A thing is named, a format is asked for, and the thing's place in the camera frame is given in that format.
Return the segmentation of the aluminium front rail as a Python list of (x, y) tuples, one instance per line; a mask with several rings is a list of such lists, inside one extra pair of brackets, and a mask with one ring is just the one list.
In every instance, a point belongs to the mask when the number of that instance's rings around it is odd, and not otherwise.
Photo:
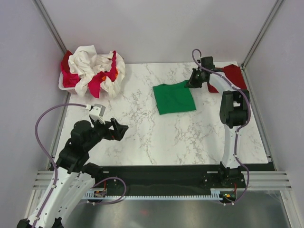
[(109, 177), (122, 179), (126, 186), (179, 185), (194, 187), (201, 185), (206, 189), (230, 189), (234, 187), (243, 189), (246, 186), (250, 188), (291, 187), (287, 175), (277, 171), (243, 171), (239, 178), (224, 179), (215, 171), (145, 171), (143, 167), (135, 171), (115, 169), (95, 174), (80, 173), (72, 179), (68, 186), (84, 186), (86, 182), (92, 182), (101, 188), (103, 184), (98, 182)]

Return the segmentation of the aluminium frame post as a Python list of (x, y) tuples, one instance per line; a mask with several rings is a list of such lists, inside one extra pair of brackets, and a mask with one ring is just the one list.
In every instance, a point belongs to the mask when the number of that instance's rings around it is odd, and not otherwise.
[(32, 1), (35, 5), (35, 7), (37, 8), (38, 12), (40, 13), (43, 21), (45, 22), (48, 30), (50, 31), (52, 37), (54, 38), (56, 44), (58, 45), (59, 49), (61, 50), (61, 52), (63, 54), (66, 53), (67, 48), (58, 32), (58, 30), (56, 29), (55, 24), (53, 23), (45, 5), (43, 4), (43, 2), (41, 0), (33, 0)]
[(257, 34), (252, 46), (250, 47), (245, 59), (241, 63), (241, 69), (245, 69), (248, 65), (249, 61), (251, 60), (253, 54), (259, 47), (262, 39), (264, 38), (265, 34), (267, 33), (268, 29), (270, 28), (272, 22), (274, 21), (276, 15), (278, 14), (279, 10), (281, 9), (282, 5), (284, 4), (285, 0), (276, 0), (274, 5), (272, 6), (267, 18), (265, 19), (260, 31)]

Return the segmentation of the green t shirt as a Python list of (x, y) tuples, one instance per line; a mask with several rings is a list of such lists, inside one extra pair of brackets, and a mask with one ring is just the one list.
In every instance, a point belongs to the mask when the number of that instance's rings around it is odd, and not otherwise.
[(160, 115), (195, 111), (196, 106), (190, 89), (185, 87), (188, 81), (153, 87), (156, 107)]

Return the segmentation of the right aluminium frame post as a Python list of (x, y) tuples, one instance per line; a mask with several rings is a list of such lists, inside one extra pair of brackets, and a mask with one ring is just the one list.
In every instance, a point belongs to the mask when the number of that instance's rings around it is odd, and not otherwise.
[(281, 9), (282, 5), (284, 4), (285, 0), (276, 0), (274, 5), (272, 6), (267, 18), (265, 19), (260, 31), (257, 34), (252, 46), (250, 47), (245, 59), (241, 63), (241, 69), (245, 69), (248, 65), (249, 61), (251, 60), (253, 54), (259, 47), (262, 39), (264, 38), (265, 34), (267, 33), (268, 29), (270, 28), (272, 22), (274, 21), (276, 15), (278, 14), (279, 10)]

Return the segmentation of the crumpled white shirt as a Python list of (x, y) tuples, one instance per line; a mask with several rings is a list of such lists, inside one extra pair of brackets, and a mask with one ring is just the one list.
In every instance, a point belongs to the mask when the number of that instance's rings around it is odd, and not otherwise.
[(84, 97), (88, 89), (88, 83), (99, 72), (111, 69), (113, 52), (97, 54), (95, 46), (79, 46), (68, 59), (70, 73), (78, 74), (80, 81), (75, 86), (76, 93)]
[(108, 93), (110, 98), (115, 98), (122, 89), (126, 67), (124, 59), (116, 51), (111, 51), (107, 58), (112, 61), (111, 69), (105, 73), (106, 78), (101, 83), (101, 88)]

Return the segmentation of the folded dark red t shirt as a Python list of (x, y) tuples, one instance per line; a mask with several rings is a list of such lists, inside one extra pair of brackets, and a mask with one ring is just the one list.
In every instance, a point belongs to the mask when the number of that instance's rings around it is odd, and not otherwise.
[(223, 68), (214, 68), (211, 71), (208, 81), (208, 90), (210, 93), (220, 93), (224, 91), (234, 91), (234, 88), (245, 90), (246, 83), (243, 79), (240, 67), (236, 65), (228, 65)]

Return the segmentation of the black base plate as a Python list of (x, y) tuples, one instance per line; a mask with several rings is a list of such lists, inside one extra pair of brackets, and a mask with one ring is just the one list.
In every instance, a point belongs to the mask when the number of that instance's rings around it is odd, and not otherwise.
[(194, 196), (209, 195), (211, 189), (240, 190), (246, 182), (239, 178), (222, 177), (219, 165), (166, 165), (166, 166), (104, 166), (98, 172), (100, 181), (108, 177), (109, 195), (127, 196)]

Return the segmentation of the crumpled pink shirt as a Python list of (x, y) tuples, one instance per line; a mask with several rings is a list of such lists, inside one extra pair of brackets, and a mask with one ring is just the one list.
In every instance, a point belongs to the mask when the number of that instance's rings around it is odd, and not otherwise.
[[(101, 83), (106, 78), (106, 75), (105, 75), (106, 72), (109, 72), (109, 71), (99, 72), (88, 83), (87, 92), (89, 92), (95, 98), (99, 98), (100, 97), (100, 93), (102, 91), (104, 91), (101, 88)], [(63, 68), (61, 68), (61, 67), (60, 67), (60, 73), (63, 74), (63, 86), (64, 87), (74, 87), (75, 88), (76, 84), (80, 81), (80, 77), (78, 76), (78, 74), (72, 74), (72, 73), (70, 73), (70, 71), (69, 72), (68, 71), (64, 71)]]

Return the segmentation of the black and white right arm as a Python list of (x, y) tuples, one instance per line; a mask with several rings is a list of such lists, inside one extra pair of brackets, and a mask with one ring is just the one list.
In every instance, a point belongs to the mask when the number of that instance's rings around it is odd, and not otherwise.
[(201, 88), (203, 83), (209, 83), (221, 94), (219, 117), (225, 131), (224, 153), (218, 172), (205, 177), (204, 183), (223, 188), (244, 188), (246, 184), (241, 172), (244, 166), (237, 155), (241, 131), (251, 117), (249, 91), (234, 85), (221, 69), (215, 67), (213, 57), (201, 57), (194, 62), (198, 67), (193, 69), (185, 86)]

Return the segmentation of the crumpled red shirt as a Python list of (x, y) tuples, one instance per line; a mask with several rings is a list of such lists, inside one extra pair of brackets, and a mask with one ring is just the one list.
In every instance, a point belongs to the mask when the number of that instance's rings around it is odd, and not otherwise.
[(63, 68), (64, 71), (68, 71), (68, 72), (70, 71), (68, 60), (71, 55), (72, 53), (69, 50), (67, 50), (63, 56), (63, 59), (61, 60), (60, 67)]

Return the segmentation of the white laundry basket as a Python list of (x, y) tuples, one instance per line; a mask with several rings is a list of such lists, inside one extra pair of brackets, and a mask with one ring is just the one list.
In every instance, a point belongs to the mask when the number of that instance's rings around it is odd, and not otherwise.
[(62, 91), (66, 91), (66, 92), (69, 92), (71, 94), (76, 94), (76, 91), (75, 91), (74, 87), (64, 87), (63, 86), (63, 74), (62, 73), (60, 73), (60, 76), (59, 76), (58, 88)]

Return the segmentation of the left aluminium frame post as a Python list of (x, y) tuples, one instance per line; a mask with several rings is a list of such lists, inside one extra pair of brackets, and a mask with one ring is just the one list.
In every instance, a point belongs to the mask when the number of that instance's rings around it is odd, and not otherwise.
[(58, 32), (58, 30), (56, 29), (55, 24), (53, 23), (45, 5), (43, 4), (43, 2), (41, 0), (33, 0), (32, 1), (35, 5), (35, 7), (37, 8), (38, 12), (40, 13), (43, 21), (45, 22), (48, 30), (50, 31), (52, 37), (54, 38), (56, 44), (58, 45), (59, 49), (61, 50), (61, 52), (63, 54), (66, 53), (67, 48)]

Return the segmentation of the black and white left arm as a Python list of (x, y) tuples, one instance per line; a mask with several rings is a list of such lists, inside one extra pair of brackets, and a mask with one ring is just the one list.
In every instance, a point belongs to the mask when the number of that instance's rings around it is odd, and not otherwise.
[(102, 140), (122, 140), (128, 128), (114, 118), (104, 123), (99, 120), (76, 122), (54, 165), (52, 181), (42, 200), (33, 214), (20, 220), (17, 226), (62, 228), (85, 193), (104, 182), (103, 169), (88, 163), (89, 151)]

